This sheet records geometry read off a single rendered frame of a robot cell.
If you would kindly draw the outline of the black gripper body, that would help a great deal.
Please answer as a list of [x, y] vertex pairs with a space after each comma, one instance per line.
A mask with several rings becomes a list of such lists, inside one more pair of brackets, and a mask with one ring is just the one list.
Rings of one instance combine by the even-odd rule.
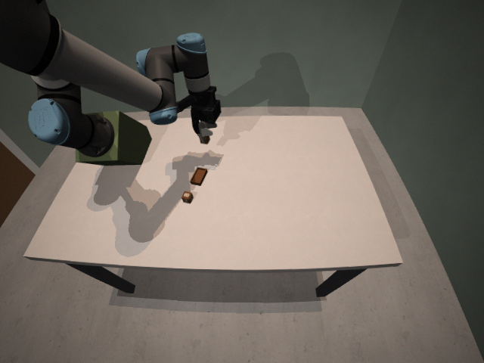
[[207, 90], [202, 92], [192, 92], [188, 90], [188, 93], [195, 96], [198, 100], [198, 102], [191, 105], [191, 117], [194, 113], [195, 119], [204, 121], [208, 124], [215, 124], [221, 113], [220, 100], [216, 100], [215, 92], [216, 86], [210, 86]]

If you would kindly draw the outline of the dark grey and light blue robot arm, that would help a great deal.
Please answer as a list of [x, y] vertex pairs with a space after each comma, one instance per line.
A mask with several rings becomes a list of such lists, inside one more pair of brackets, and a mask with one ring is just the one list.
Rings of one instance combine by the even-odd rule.
[[198, 102], [192, 95], [176, 102], [173, 73], [183, 72], [192, 92], [210, 87], [201, 34], [139, 51], [138, 73], [63, 30], [46, 0], [0, 0], [0, 63], [31, 75], [37, 84], [38, 100], [28, 116], [31, 132], [88, 157], [109, 151], [114, 129], [108, 119], [82, 113], [80, 86], [150, 112], [156, 125], [175, 122], [177, 113]]

